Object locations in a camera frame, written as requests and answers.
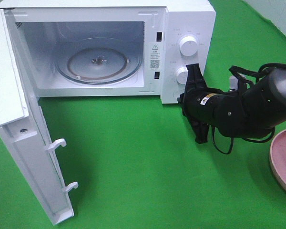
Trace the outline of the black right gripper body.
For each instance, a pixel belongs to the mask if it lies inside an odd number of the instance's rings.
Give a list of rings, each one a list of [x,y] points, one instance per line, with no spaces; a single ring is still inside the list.
[[[225,93],[219,89],[190,89],[177,99],[183,115],[192,124],[224,124]]]

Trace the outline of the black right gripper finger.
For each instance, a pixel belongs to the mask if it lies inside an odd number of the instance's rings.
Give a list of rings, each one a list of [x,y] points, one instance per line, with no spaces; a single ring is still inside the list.
[[[203,113],[197,110],[189,111],[185,108],[182,109],[182,113],[195,134],[195,142],[198,144],[207,143],[209,124],[205,122]]]
[[[190,89],[196,88],[206,88],[206,82],[200,71],[198,63],[186,65],[188,70],[187,81],[185,85],[185,92],[188,92]]]

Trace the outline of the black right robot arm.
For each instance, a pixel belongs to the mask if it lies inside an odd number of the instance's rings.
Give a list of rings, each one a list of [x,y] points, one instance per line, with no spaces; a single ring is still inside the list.
[[[286,64],[267,63],[255,71],[232,65],[238,88],[224,92],[208,87],[199,65],[186,66],[185,91],[178,98],[197,143],[207,142],[216,127],[231,138],[263,138],[286,121]]]

